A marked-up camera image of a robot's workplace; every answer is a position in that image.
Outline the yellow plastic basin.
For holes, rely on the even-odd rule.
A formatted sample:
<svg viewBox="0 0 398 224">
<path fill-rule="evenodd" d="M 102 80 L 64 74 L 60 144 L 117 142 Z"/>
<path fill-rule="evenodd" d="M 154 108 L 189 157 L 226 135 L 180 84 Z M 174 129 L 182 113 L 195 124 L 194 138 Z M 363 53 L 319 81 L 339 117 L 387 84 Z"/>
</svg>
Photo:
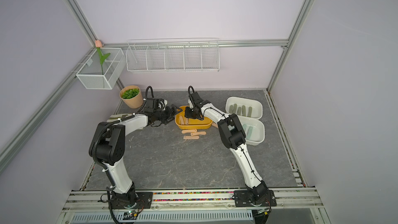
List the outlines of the yellow plastic basin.
<svg viewBox="0 0 398 224">
<path fill-rule="evenodd" d="M 182 112 L 175 116 L 175 123 L 176 125 L 184 130 L 184 129 L 199 129 L 199 130 L 206 130 L 209 129 L 212 125 L 212 121 L 205 117 L 204 120 L 197 120 L 197 119 L 189 119 L 189 125 L 180 125 L 179 116 L 182 116 L 185 119 L 184 112 L 186 106 L 181 106 Z"/>
</svg>

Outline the white basin with knives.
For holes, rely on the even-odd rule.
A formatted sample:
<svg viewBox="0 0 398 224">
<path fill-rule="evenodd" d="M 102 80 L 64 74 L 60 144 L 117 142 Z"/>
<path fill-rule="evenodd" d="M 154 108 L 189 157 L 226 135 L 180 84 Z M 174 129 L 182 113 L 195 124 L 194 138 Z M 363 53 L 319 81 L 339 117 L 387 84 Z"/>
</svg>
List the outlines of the white basin with knives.
<svg viewBox="0 0 398 224">
<path fill-rule="evenodd" d="M 259 120 L 263 116 L 263 105 L 256 100 L 232 96 L 227 99 L 226 112 Z"/>
</svg>

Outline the olive knife top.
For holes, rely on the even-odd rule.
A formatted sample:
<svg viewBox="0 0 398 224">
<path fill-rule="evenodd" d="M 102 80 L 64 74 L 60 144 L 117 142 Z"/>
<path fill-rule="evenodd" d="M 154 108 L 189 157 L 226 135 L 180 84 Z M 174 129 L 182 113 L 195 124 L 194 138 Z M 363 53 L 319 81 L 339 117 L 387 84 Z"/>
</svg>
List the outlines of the olive knife top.
<svg viewBox="0 0 398 224">
<path fill-rule="evenodd" d="M 252 110 L 253 110 L 253 108 L 250 106 L 250 107 L 248 108 L 248 114 L 247 114 L 248 117 L 251 117 L 251 116 L 252 116 Z"/>
</svg>

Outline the mint knife top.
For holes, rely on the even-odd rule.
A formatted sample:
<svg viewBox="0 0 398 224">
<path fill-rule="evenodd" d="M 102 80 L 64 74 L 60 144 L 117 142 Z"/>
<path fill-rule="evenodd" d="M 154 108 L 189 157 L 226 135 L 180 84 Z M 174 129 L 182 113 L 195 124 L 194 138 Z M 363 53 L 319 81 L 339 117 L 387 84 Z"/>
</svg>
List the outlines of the mint knife top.
<svg viewBox="0 0 398 224">
<path fill-rule="evenodd" d="M 251 138 L 252 131 L 253 131 L 253 127 L 252 127 L 252 126 L 249 126 L 249 128 L 248 128 L 248 130 L 247 130 L 247 132 L 246 132 L 246 138 L 247 138 L 247 139 L 250 139 L 250 138 Z"/>
</svg>

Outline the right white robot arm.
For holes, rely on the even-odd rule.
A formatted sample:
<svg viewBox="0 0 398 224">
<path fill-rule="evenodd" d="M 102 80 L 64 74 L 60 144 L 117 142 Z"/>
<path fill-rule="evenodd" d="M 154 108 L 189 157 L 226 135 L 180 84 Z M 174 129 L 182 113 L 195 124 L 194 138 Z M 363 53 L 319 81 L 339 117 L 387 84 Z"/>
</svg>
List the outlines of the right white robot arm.
<svg viewBox="0 0 398 224">
<path fill-rule="evenodd" d="M 198 120 L 209 118 L 217 124 L 222 143 L 232 152 L 244 176 L 248 201 L 255 205 L 264 202 L 269 188 L 250 157 L 246 134 L 238 116 L 217 109 L 210 101 L 202 99 L 192 86 L 188 87 L 188 97 L 186 118 Z"/>
</svg>

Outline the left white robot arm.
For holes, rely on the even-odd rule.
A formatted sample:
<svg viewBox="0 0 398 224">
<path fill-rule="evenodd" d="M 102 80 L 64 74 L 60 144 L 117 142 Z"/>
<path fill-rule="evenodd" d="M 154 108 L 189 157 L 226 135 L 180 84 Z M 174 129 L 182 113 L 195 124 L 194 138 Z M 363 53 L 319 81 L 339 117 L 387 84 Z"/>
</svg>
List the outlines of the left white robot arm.
<svg viewBox="0 0 398 224">
<path fill-rule="evenodd" d="M 153 88 L 149 86 L 145 91 L 144 102 L 137 112 L 98 124 L 89 148 L 89 156 L 102 168 L 110 181 L 111 186 L 107 188 L 107 193 L 111 201 L 121 201 L 128 208 L 132 208 L 138 201 L 134 183 L 123 162 L 125 137 L 147 126 L 167 125 L 181 112 L 180 107 L 174 104 L 169 106 L 167 100 L 154 97 Z"/>
</svg>

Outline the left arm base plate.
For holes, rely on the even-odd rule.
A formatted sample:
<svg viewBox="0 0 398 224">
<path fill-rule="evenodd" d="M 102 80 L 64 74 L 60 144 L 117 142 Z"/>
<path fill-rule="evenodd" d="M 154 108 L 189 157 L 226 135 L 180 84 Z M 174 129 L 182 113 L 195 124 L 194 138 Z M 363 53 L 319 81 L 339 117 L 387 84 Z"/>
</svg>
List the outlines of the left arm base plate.
<svg viewBox="0 0 398 224">
<path fill-rule="evenodd" d="M 112 209 L 148 209 L 151 207 L 153 192 L 131 192 L 127 194 L 110 193 Z"/>
</svg>

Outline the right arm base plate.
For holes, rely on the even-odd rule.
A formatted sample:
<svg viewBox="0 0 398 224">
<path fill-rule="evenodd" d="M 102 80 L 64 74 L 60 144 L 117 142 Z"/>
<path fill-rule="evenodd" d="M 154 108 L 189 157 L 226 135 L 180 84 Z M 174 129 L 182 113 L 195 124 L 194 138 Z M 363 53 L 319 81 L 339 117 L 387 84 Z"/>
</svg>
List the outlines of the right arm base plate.
<svg viewBox="0 0 398 224">
<path fill-rule="evenodd" d="M 248 190 L 236 190 L 232 196 L 236 207 L 276 207 L 276 197 L 272 190 L 256 196 Z"/>
</svg>

